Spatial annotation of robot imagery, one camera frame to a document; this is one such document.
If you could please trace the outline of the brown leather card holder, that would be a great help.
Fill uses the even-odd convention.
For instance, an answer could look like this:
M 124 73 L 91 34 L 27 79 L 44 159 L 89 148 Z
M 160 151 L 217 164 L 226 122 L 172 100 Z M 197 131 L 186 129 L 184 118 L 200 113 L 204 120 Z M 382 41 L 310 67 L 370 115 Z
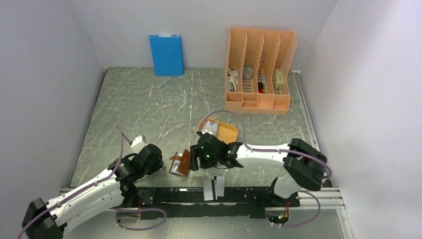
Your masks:
M 190 171 L 191 153 L 185 149 L 183 152 L 176 152 L 170 160 L 172 163 L 169 174 L 186 178 Z

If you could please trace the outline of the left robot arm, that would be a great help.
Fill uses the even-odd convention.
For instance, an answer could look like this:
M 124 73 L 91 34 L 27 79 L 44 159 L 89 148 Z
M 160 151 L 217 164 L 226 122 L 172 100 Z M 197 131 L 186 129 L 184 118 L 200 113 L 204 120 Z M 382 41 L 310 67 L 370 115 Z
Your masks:
M 141 205 L 135 183 L 164 165 L 161 150 L 144 146 L 138 153 L 120 156 L 85 184 L 56 198 L 33 200 L 22 221 L 18 238 L 61 239 L 87 219 L 116 207 Z

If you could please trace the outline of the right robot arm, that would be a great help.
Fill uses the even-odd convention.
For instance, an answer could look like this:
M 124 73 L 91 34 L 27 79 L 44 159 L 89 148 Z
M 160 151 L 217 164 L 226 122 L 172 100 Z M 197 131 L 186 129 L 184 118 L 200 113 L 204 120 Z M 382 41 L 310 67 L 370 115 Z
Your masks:
M 273 180 L 268 194 L 274 206 L 281 206 L 301 189 L 319 191 L 325 176 L 330 173 L 327 157 L 299 138 L 280 145 L 250 145 L 239 141 L 225 143 L 212 134 L 203 133 L 189 152 L 193 171 L 219 164 L 228 169 L 251 166 L 284 168 L 287 173 Z

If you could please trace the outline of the dropped grey stripe card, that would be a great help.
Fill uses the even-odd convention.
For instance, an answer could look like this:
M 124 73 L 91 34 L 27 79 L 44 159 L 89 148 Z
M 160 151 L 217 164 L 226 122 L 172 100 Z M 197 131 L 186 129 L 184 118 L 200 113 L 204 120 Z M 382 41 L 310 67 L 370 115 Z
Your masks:
M 205 180 L 203 182 L 203 192 L 205 201 L 213 201 L 217 199 L 215 180 Z

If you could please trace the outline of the orange oval tray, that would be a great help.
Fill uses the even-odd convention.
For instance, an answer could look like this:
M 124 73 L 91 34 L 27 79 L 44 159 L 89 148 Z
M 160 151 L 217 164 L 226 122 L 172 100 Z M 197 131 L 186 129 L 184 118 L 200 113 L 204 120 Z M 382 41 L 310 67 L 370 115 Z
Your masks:
M 203 128 L 204 123 L 208 120 L 219 123 L 218 132 L 215 136 L 220 141 L 223 141 L 224 143 L 229 144 L 237 140 L 238 129 L 235 126 L 230 125 L 228 123 L 224 123 L 222 121 L 219 121 L 213 118 L 202 119 L 198 125 L 198 130 L 201 130 Z

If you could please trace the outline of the white parts in organizer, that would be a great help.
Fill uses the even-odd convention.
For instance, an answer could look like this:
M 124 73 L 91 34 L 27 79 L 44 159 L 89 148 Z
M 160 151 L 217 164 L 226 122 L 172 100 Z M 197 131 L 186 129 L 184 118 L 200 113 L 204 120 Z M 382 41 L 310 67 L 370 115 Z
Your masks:
M 239 72 L 234 68 L 227 70 L 227 90 L 230 92 L 240 92 L 240 83 L 238 80 Z

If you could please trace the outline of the red orange item in organizer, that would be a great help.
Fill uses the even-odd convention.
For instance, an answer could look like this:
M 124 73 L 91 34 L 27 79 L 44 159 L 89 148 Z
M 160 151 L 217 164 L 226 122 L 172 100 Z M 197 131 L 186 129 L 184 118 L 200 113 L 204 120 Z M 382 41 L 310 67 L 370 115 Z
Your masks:
M 258 86 L 258 92 L 259 93 L 262 93 L 262 94 L 267 93 L 267 91 L 266 91 L 266 73 L 265 73 L 264 68 L 261 68 L 260 70 L 258 70 L 257 86 Z

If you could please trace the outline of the grey round item in organizer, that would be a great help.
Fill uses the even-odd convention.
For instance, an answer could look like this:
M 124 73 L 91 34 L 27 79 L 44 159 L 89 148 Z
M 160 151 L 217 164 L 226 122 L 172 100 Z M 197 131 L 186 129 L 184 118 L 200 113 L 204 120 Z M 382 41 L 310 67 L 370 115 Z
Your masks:
M 251 80 L 254 74 L 254 69 L 251 66 L 245 65 L 243 67 L 242 79 Z

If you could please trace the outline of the green eraser in organizer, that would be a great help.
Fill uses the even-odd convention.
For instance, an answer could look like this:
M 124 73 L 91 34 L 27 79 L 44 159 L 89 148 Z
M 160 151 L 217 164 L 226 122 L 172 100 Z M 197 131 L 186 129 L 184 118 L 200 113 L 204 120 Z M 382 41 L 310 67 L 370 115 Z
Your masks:
M 275 85 L 276 88 L 283 88 L 284 84 L 285 84 L 285 76 L 283 73 L 283 70 L 281 68 L 276 68 L 275 69 Z

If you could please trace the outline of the orange desk file organizer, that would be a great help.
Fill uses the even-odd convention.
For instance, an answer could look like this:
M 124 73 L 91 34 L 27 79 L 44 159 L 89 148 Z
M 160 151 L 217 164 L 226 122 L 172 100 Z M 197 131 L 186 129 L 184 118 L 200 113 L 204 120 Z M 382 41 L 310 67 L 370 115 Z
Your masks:
M 225 109 L 285 115 L 288 74 L 297 46 L 293 31 L 232 27 L 225 63 Z

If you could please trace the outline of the blue box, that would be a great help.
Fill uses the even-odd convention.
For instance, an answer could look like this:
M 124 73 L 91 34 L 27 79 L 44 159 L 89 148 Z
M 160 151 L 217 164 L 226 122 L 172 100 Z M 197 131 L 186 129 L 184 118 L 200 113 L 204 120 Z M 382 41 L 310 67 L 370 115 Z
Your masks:
M 181 35 L 149 35 L 156 76 L 173 77 L 184 73 Z

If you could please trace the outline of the black base frame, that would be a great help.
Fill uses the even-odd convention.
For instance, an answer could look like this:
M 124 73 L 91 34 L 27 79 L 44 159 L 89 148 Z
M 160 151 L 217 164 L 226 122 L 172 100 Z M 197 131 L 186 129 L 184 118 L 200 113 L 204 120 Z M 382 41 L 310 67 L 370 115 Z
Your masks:
M 226 187 L 224 196 L 205 201 L 203 188 L 138 187 L 137 196 L 124 200 L 120 208 L 158 208 L 169 218 L 237 217 L 266 218 L 266 210 L 299 207 L 297 193 L 287 199 L 269 187 Z

